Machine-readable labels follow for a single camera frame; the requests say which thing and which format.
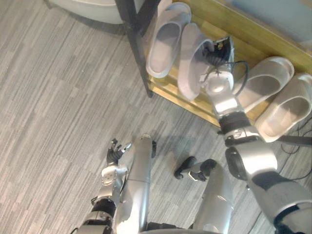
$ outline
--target slipper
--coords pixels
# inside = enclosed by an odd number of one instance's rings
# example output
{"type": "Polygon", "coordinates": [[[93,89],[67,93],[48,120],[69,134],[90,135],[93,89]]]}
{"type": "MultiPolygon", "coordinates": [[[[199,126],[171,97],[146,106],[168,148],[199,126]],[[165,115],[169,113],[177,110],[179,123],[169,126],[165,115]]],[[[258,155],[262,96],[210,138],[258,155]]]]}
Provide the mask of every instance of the slipper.
{"type": "Polygon", "coordinates": [[[189,101],[200,92],[200,78],[206,73],[209,63],[203,56],[204,45],[214,49],[212,40],[200,32],[195,23],[184,27],[181,37],[181,54],[177,85],[179,91],[189,101]]]}
{"type": "Polygon", "coordinates": [[[180,50],[183,27],[191,21],[191,9],[182,2],[170,4],[157,19],[146,70],[155,78],[168,75],[180,50]]]}
{"type": "Polygon", "coordinates": [[[284,135],[312,109],[312,76],[298,74],[281,91],[255,126],[266,142],[273,142],[284,135]]]}
{"type": "Polygon", "coordinates": [[[269,57],[250,70],[249,78],[238,100],[245,112],[278,93],[293,77],[292,63],[283,57],[269,57]]]}

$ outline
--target black joint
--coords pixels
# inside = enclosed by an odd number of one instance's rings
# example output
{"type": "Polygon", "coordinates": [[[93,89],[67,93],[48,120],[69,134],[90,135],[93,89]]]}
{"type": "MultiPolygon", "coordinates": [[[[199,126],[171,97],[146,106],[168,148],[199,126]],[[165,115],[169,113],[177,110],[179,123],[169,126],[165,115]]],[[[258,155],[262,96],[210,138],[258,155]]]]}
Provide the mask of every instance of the black joint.
{"type": "Polygon", "coordinates": [[[101,226],[108,226],[111,227],[112,226],[112,220],[109,217],[106,217],[105,220],[87,220],[83,223],[83,225],[101,225],[101,226]]]}
{"type": "Polygon", "coordinates": [[[114,217],[115,210],[116,210],[115,203],[107,198],[103,198],[100,201],[98,201],[92,209],[92,211],[104,211],[108,213],[111,217],[114,217]]]}
{"type": "Polygon", "coordinates": [[[299,210],[299,207],[297,205],[290,206],[287,209],[283,210],[281,213],[279,213],[276,218],[274,219],[274,226],[276,228],[277,234],[294,234],[290,230],[288,226],[283,224],[283,218],[289,215],[290,213],[299,210]]]}
{"type": "Polygon", "coordinates": [[[159,230],[159,229],[177,229],[177,227],[175,225],[168,224],[168,223],[149,222],[147,224],[147,231],[159,230]]]}
{"type": "Polygon", "coordinates": [[[229,165],[230,173],[237,179],[247,180],[246,169],[240,154],[234,147],[225,151],[226,161],[229,165]]]}
{"type": "Polygon", "coordinates": [[[264,189],[265,191],[271,188],[272,186],[283,183],[291,182],[292,180],[282,177],[277,172],[264,172],[255,175],[252,178],[253,183],[264,189]]]}
{"type": "Polygon", "coordinates": [[[233,112],[223,116],[219,124],[224,135],[230,131],[251,125],[244,112],[233,112]]]}

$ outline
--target black cable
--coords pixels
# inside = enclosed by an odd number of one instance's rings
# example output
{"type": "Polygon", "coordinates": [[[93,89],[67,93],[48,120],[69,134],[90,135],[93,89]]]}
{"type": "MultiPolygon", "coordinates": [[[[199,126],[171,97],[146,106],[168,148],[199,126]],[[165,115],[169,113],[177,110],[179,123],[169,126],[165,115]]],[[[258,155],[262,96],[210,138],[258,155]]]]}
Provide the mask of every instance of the black cable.
{"type": "MultiPolygon", "coordinates": [[[[300,130],[300,129],[302,129],[302,128],[297,127],[297,135],[299,135],[299,130],[300,130]]],[[[309,132],[312,132],[312,129],[309,129],[309,130],[306,131],[304,134],[302,134],[302,137],[304,137],[304,136],[305,136],[306,134],[308,134],[309,132]]],[[[281,170],[279,171],[279,173],[281,173],[281,171],[284,169],[284,167],[286,166],[286,164],[287,164],[288,160],[290,159],[291,155],[294,155],[295,153],[297,153],[297,152],[299,151],[299,149],[300,149],[300,146],[298,146],[297,150],[295,150],[295,151],[292,150],[292,152],[286,152],[286,151],[284,151],[284,152],[288,153],[289,155],[288,155],[288,158],[286,159],[286,161],[285,161],[283,167],[282,167],[281,170]]],[[[290,180],[305,179],[305,178],[308,177],[309,174],[311,174],[311,173],[312,173],[312,167],[310,168],[310,170],[309,170],[304,176],[301,176],[301,177],[298,177],[298,178],[294,178],[294,179],[290,179],[290,180]]]]}
{"type": "Polygon", "coordinates": [[[74,228],[73,230],[72,230],[72,232],[71,233],[69,233],[69,234],[73,234],[74,233],[74,231],[77,231],[78,230],[78,228],[74,228]]]}
{"type": "Polygon", "coordinates": [[[236,92],[236,94],[235,94],[236,96],[238,96],[243,91],[243,89],[245,88],[247,80],[248,80],[248,75],[249,75],[249,64],[246,61],[244,61],[244,60],[240,60],[240,61],[234,62],[233,69],[234,69],[234,67],[237,64],[240,64],[240,63],[244,63],[245,64],[246,70],[245,70],[245,78],[244,78],[243,83],[240,86],[239,90],[236,92]]]}
{"type": "MultiPolygon", "coordinates": [[[[299,125],[297,125],[297,137],[299,136],[299,125]]],[[[294,149],[295,149],[295,147],[293,147],[293,149],[292,149],[292,151],[291,152],[287,152],[285,149],[284,149],[284,147],[283,147],[283,145],[281,144],[281,149],[282,149],[282,151],[284,151],[285,153],[287,153],[287,154],[290,154],[290,155],[293,155],[293,154],[295,154],[295,153],[297,153],[298,151],[299,151],[299,149],[300,149],[300,146],[297,146],[297,149],[294,151],[294,149]]]]}
{"type": "Polygon", "coordinates": [[[295,131],[300,131],[301,129],[303,129],[308,123],[309,121],[312,119],[312,117],[308,118],[305,123],[297,130],[292,131],[291,133],[294,133],[295,131]]]}

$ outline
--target small black object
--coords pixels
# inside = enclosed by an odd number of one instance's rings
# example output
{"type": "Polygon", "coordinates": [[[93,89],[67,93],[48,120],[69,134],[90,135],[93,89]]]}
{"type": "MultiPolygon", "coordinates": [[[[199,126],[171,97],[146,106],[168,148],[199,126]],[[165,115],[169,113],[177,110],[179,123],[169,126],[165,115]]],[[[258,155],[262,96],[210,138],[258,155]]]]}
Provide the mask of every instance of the small black object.
{"type": "Polygon", "coordinates": [[[197,159],[194,156],[188,157],[182,164],[181,166],[175,171],[175,178],[177,179],[182,179],[183,175],[181,172],[185,169],[191,168],[197,163],[197,159]]]}
{"type": "Polygon", "coordinates": [[[210,176],[210,172],[215,168],[216,166],[216,161],[213,159],[207,159],[200,165],[200,171],[205,175],[205,176],[210,176]]]}
{"type": "Polygon", "coordinates": [[[156,148],[157,148],[157,143],[156,141],[152,141],[152,158],[156,156],[156,148]]]}

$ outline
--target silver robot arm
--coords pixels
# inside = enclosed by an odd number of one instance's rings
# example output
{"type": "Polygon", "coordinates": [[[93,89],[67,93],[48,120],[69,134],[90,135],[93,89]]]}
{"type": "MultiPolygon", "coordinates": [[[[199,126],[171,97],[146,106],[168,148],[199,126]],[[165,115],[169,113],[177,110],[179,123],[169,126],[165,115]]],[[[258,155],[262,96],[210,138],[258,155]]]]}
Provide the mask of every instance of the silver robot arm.
{"type": "Polygon", "coordinates": [[[312,233],[312,195],[277,172],[277,160],[232,93],[229,65],[210,71],[205,90],[214,106],[231,174],[247,182],[278,234],[312,233]]]}
{"type": "Polygon", "coordinates": [[[78,234],[112,234],[112,224],[115,210],[119,204],[123,178],[128,169],[119,167],[118,160],[131,147],[131,143],[121,149],[116,147],[117,140],[113,139],[107,152],[107,166],[102,170],[102,187],[97,197],[92,201],[92,211],[86,216],[78,234]]]}

